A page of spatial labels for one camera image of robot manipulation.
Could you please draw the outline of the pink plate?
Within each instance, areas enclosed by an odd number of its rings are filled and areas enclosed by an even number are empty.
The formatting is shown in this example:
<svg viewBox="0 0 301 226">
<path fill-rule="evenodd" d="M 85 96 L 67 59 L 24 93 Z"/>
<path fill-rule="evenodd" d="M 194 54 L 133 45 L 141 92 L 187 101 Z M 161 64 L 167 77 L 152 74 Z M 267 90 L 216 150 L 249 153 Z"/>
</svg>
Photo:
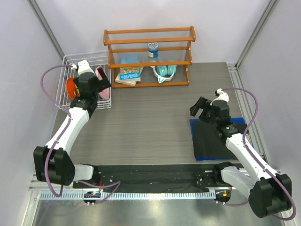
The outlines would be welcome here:
<svg viewBox="0 0 301 226">
<path fill-rule="evenodd" d="M 96 68 L 95 74 L 100 81 L 102 81 L 104 79 L 108 80 L 105 70 L 101 66 L 98 66 Z M 102 91 L 100 91 L 99 96 L 104 100 L 108 100 L 110 98 L 110 88 L 105 88 Z"/>
</svg>

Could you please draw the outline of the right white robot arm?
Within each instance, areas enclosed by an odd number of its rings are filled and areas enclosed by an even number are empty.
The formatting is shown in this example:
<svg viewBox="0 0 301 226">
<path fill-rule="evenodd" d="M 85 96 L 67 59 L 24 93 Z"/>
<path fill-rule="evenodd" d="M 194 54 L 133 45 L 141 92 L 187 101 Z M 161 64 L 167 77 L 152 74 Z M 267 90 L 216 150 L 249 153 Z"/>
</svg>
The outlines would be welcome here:
<svg viewBox="0 0 301 226">
<path fill-rule="evenodd" d="M 212 179 L 218 186 L 229 184 L 247 199 L 254 214 L 263 218 L 294 209 L 292 181 L 270 167 L 246 139 L 247 125 L 233 123 L 228 96 L 210 101 L 200 97 L 190 108 L 194 156 L 203 160 L 223 160 L 214 165 Z"/>
</svg>

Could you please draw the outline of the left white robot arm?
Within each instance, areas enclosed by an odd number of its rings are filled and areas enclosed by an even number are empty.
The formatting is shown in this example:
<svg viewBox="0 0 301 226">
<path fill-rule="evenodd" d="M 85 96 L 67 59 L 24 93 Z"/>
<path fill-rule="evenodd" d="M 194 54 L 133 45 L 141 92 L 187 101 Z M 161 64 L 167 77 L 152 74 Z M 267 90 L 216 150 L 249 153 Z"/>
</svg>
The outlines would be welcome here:
<svg viewBox="0 0 301 226">
<path fill-rule="evenodd" d="M 79 94 L 67 109 L 67 117 L 51 140 L 33 151 L 35 172 L 41 182 L 68 186 L 83 180 L 88 187 L 94 188 L 100 182 L 94 166 L 73 164 L 70 152 L 79 132 L 97 108 L 99 93 L 109 89 L 111 83 L 100 66 L 96 70 L 80 71 L 74 82 Z"/>
</svg>

